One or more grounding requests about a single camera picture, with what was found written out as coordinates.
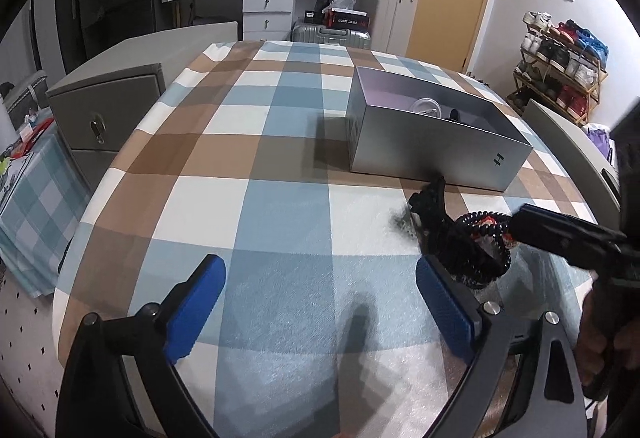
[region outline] hand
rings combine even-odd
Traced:
[[[582,305],[582,318],[580,320],[580,333],[575,345],[575,362],[578,367],[578,375],[583,386],[588,386],[593,377],[604,367],[602,353],[607,347],[607,339],[593,325],[591,314],[593,312],[593,294],[589,292]],[[625,367],[635,370],[640,367],[640,317],[624,326],[613,340],[616,350],[628,351]]]

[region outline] plaid tablecloth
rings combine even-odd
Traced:
[[[354,66],[482,96],[533,145],[503,194],[448,186],[452,217],[529,202],[592,219],[546,146],[471,78],[324,44],[214,44],[140,122],[82,217],[54,297],[62,363],[85,313],[135,313],[216,253],[225,290],[177,369],[220,436],[423,436],[463,366],[415,285],[406,199],[422,184],[349,172]],[[520,246],[479,296],[554,309],[574,336],[588,287]]]
[[[89,203],[57,131],[53,123],[36,141],[0,210],[0,257],[32,297],[55,290],[58,265]]]

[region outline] white suitcase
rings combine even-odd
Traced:
[[[370,17],[371,50],[404,56],[417,5],[418,0],[363,0],[362,9]]]

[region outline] blue gripper pad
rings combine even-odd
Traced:
[[[208,255],[206,259],[206,271],[166,326],[164,355],[172,365],[191,353],[193,344],[225,286],[225,262],[216,255]]]
[[[474,358],[472,323],[425,256],[415,267],[415,283],[451,353],[470,364]]]

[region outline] door handle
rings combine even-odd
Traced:
[[[98,140],[98,143],[104,144],[104,138],[102,137],[102,134],[106,131],[106,128],[104,126],[102,118],[96,115],[95,118],[91,122],[89,122],[89,127],[91,127],[91,131],[94,132],[95,139]]]

